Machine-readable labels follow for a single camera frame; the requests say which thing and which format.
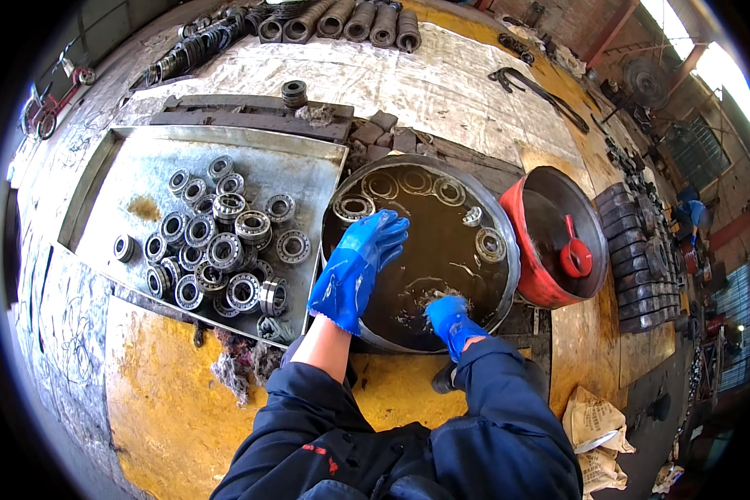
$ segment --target bearing roller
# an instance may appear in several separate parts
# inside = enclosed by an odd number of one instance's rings
[[[475,235],[475,251],[484,261],[497,264],[505,258],[505,241],[495,229],[481,227]]]

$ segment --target bearing outer ring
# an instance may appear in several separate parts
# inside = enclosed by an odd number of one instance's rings
[[[486,239],[492,238],[497,242],[497,250],[486,248]],[[497,264],[505,258],[505,241],[503,237],[491,227],[481,227],[475,235],[475,250],[480,258],[491,264]]]

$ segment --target metal plate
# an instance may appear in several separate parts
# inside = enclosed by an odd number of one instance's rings
[[[297,204],[295,218],[281,229],[299,228],[305,232],[314,248],[310,260],[301,265],[285,265],[272,248],[259,258],[269,262],[276,275],[289,281],[289,310],[281,318],[289,322],[293,331],[304,331],[305,304],[318,266],[322,216],[340,177],[346,147],[307,137],[215,125],[122,127],[110,130],[104,141],[111,143],[110,153],[95,175],[81,178],[79,187],[84,184],[89,192],[82,205],[70,206],[68,216],[75,214],[76,218],[65,221],[71,231],[59,235],[60,243],[100,273],[149,296],[144,281],[146,264],[137,257],[122,264],[113,258],[112,247],[122,233],[144,242],[158,229],[158,223],[143,220],[127,207],[139,198],[160,215],[175,210],[191,214],[167,190],[172,172],[186,168],[213,187],[206,174],[208,165],[219,155],[230,155],[236,171],[247,182],[245,198],[250,206],[263,210],[267,200],[280,193],[288,193]],[[258,315],[222,317],[210,302],[205,301],[199,312],[183,312],[209,325],[222,325],[256,338]]]

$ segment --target gloved hand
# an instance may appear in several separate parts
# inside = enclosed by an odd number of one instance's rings
[[[433,331],[441,337],[450,352],[450,358],[458,362],[468,338],[491,337],[467,316],[467,305],[463,297],[446,295],[425,307],[425,315],[433,325]]]
[[[394,210],[379,210],[351,224],[311,290],[309,313],[360,335],[358,319],[370,301],[375,275],[403,251],[408,228],[409,219]]]

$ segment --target cylindrical roller bearing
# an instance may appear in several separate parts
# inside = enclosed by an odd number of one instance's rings
[[[264,212],[247,210],[236,217],[233,228],[240,240],[256,245],[267,240],[272,230],[272,224],[270,218]]]
[[[154,298],[162,298],[172,289],[172,281],[163,265],[153,264],[147,268],[147,287]]]
[[[258,310],[261,285],[250,273],[240,273],[230,278],[225,298],[228,304],[240,313],[253,313]]]
[[[183,200],[183,203],[191,207],[200,197],[205,195],[205,189],[205,181],[200,177],[195,177],[186,183],[186,186],[180,193],[180,199]]]
[[[505,240],[495,229],[481,227],[475,235],[475,251],[488,263],[500,263],[505,258]]]
[[[206,193],[194,202],[192,210],[196,215],[209,215],[210,217],[213,217],[215,199],[217,199],[217,195],[214,193]]]
[[[164,215],[161,219],[161,225],[158,231],[161,233],[161,237],[170,245],[172,248],[180,248],[186,244],[184,240],[184,233],[186,231],[186,225],[189,224],[190,218],[188,215],[181,212],[170,212]]]
[[[311,255],[311,240],[300,230],[288,230],[277,239],[275,251],[283,263],[302,264]]]
[[[211,304],[214,306],[214,310],[217,312],[217,314],[223,318],[235,318],[240,313],[239,310],[236,310],[230,306],[230,304],[228,303],[228,298],[225,295],[214,297],[214,299],[211,301]]]
[[[186,224],[184,241],[193,248],[204,248],[217,235],[217,223],[210,215],[197,215]]]
[[[119,235],[114,240],[114,257],[123,264],[128,263],[136,252],[136,246],[136,240],[130,235]]]
[[[192,180],[192,175],[187,169],[178,169],[170,177],[170,183],[167,185],[167,189],[174,196],[180,196],[183,193],[183,189]]]
[[[411,54],[422,45],[417,15],[410,10],[402,10],[397,22],[397,47]]]
[[[164,238],[156,231],[152,235],[149,235],[147,241],[145,241],[145,259],[148,263],[158,264],[161,259],[170,254],[167,248],[167,242]]]
[[[461,206],[467,199],[464,186],[452,177],[439,177],[433,181],[433,194],[448,206]]]
[[[175,285],[175,303],[181,309],[197,309],[203,303],[203,297],[194,275],[183,276]]]
[[[433,179],[425,169],[407,170],[397,178],[400,189],[408,195],[429,195],[433,191]]]
[[[212,211],[217,223],[233,226],[233,221],[247,208],[245,197],[237,193],[225,193],[214,200]]]
[[[228,155],[215,157],[209,165],[209,177],[214,181],[231,173],[233,173],[233,159]]]
[[[194,282],[197,284],[198,290],[211,297],[216,297],[225,293],[228,276],[223,275],[222,271],[211,265],[208,260],[204,260],[194,270]]]
[[[205,257],[209,263],[223,273],[239,269],[243,255],[241,242],[233,233],[214,236],[205,249]]]
[[[275,195],[267,200],[264,210],[271,223],[283,224],[294,218],[296,208],[297,206],[290,195]]]
[[[305,82],[301,80],[284,83],[280,87],[280,96],[288,110],[299,110],[309,102],[309,97],[305,93]]]
[[[273,271],[270,263],[265,260],[261,260],[260,258],[256,261],[256,265],[254,265],[253,268],[250,269],[250,274],[255,276],[256,279],[258,279],[259,283],[267,281],[275,275],[274,273],[275,271]]]
[[[370,30],[370,42],[373,47],[388,49],[398,37],[398,10],[385,3],[378,4],[375,22]]]
[[[389,174],[383,170],[374,170],[361,179],[361,192],[370,198],[393,200],[400,193],[400,186]]]
[[[345,38],[350,42],[364,42],[370,37],[370,28],[375,20],[375,4],[361,2],[345,25]]]
[[[375,213],[375,203],[363,195],[342,195],[333,204],[333,213],[343,223],[352,224]]]
[[[289,287],[282,277],[274,276],[261,283],[258,301],[265,316],[280,316],[286,310]]]
[[[345,30],[345,23],[356,6],[356,0],[338,0],[325,12],[317,24],[320,38],[339,38]]]
[[[245,194],[245,178],[241,174],[228,174],[217,181],[217,195],[225,193]]]
[[[180,247],[177,257],[180,267],[193,273],[198,264],[205,260],[205,250],[183,245]]]

